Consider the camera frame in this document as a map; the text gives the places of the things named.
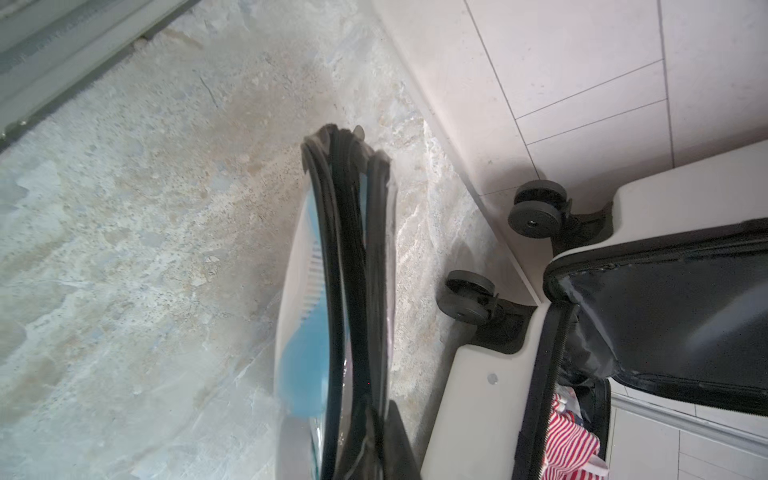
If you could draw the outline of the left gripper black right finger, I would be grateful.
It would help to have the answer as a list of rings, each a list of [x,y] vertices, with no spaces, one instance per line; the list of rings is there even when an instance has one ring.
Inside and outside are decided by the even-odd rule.
[[[384,424],[383,478],[385,480],[421,479],[419,466],[398,406],[393,400],[389,401]]]

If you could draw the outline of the clear black-trimmed toiletry pouch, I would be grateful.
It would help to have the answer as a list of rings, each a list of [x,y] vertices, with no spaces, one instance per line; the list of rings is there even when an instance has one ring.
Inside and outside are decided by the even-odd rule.
[[[334,479],[354,411],[384,424],[394,315],[391,159],[361,128],[322,126],[300,147],[303,197],[278,317],[275,475]]]

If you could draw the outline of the red white striped garment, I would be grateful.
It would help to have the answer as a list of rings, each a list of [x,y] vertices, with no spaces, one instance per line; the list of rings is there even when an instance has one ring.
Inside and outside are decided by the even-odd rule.
[[[573,410],[578,401],[567,389],[553,394],[539,478],[542,480],[609,477],[609,467],[599,456],[598,437],[585,428],[581,415]]]

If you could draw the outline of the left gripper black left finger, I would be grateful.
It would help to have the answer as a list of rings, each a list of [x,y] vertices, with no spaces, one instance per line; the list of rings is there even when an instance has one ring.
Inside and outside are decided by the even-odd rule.
[[[382,479],[382,433],[381,421],[374,408],[360,407],[355,410],[334,479]]]

